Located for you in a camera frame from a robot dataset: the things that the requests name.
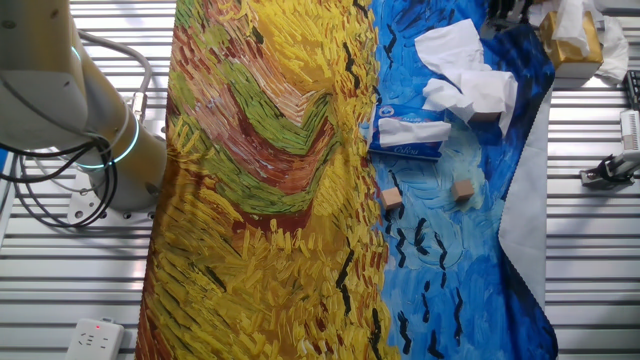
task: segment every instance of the slotted metal surface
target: slotted metal surface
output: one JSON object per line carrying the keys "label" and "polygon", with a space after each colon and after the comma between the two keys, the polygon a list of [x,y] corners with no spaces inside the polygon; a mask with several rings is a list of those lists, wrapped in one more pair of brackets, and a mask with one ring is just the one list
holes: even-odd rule
{"label": "slotted metal surface", "polygon": [[[71,4],[78,28],[151,60],[155,76],[145,126],[161,133],[174,1]],[[640,70],[640,18],[620,19],[631,42],[630,67]],[[139,65],[99,46],[86,48],[122,95],[132,95],[142,80]],[[640,358],[640,184],[596,193],[584,189],[577,175],[622,150],[619,113],[625,107],[622,91],[596,79],[553,94],[546,312],[562,360]],[[51,171],[60,162],[45,164]],[[35,163],[27,165],[29,173],[39,173]],[[73,179],[72,170],[62,176],[69,186]],[[68,192],[50,183],[34,190],[54,214],[66,217]],[[127,329],[118,360],[132,360],[149,235],[148,227],[52,230],[14,200],[0,248],[0,359],[63,359],[78,319],[111,317]]]}

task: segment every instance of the small wooden cube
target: small wooden cube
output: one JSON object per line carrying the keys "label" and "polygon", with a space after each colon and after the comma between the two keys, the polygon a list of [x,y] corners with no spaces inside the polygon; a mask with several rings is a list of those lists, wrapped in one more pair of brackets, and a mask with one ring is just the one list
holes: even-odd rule
{"label": "small wooden cube", "polygon": [[385,210],[393,210],[402,206],[402,195],[397,187],[383,191],[381,198]]}
{"label": "small wooden cube", "polygon": [[467,201],[473,196],[471,180],[456,181],[451,187],[451,194],[455,201]]}

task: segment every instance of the brush stroke pattern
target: brush stroke pattern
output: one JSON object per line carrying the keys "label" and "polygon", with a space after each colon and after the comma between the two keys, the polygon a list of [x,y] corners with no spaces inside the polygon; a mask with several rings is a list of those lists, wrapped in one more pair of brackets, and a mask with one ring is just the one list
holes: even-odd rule
{"label": "brush stroke pattern", "polygon": [[[415,38],[466,18],[479,28],[485,4],[373,0],[382,104],[422,107],[422,89],[441,76],[422,65]],[[483,45],[485,62],[511,71],[519,84],[516,113],[504,139],[497,124],[468,127],[446,112],[452,132],[437,163],[371,155],[380,188],[402,189],[407,204],[402,218],[380,225],[388,230],[384,236],[391,246],[382,298],[391,313],[403,314],[392,319],[389,343],[402,349],[404,334],[411,334],[411,350],[403,359],[557,357],[548,320],[498,242],[504,199],[554,71],[530,27]],[[471,180],[476,194],[457,204],[449,189],[464,179]],[[407,240],[413,246],[393,246],[401,241],[396,229],[415,233]]]}
{"label": "brush stroke pattern", "polygon": [[136,359],[398,359],[370,1],[178,0]]}

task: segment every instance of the blue tissue box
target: blue tissue box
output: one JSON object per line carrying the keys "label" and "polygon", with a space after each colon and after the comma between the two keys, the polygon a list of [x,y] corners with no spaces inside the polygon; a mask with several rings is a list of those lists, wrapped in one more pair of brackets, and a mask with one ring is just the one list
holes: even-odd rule
{"label": "blue tissue box", "polygon": [[440,148],[443,141],[428,143],[409,143],[397,146],[382,147],[380,145],[380,131],[378,123],[380,119],[391,118],[408,123],[427,123],[444,121],[442,112],[433,112],[402,105],[376,105],[371,114],[369,123],[368,144],[369,151],[385,154],[395,154],[413,158],[438,161],[442,154]]}

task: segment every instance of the electrical outlet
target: electrical outlet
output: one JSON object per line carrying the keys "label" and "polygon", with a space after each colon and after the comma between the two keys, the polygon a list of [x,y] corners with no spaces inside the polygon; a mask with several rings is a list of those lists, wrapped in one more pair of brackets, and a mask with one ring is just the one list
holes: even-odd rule
{"label": "electrical outlet", "polygon": [[73,332],[66,360],[115,360],[124,327],[113,322],[81,319]]}

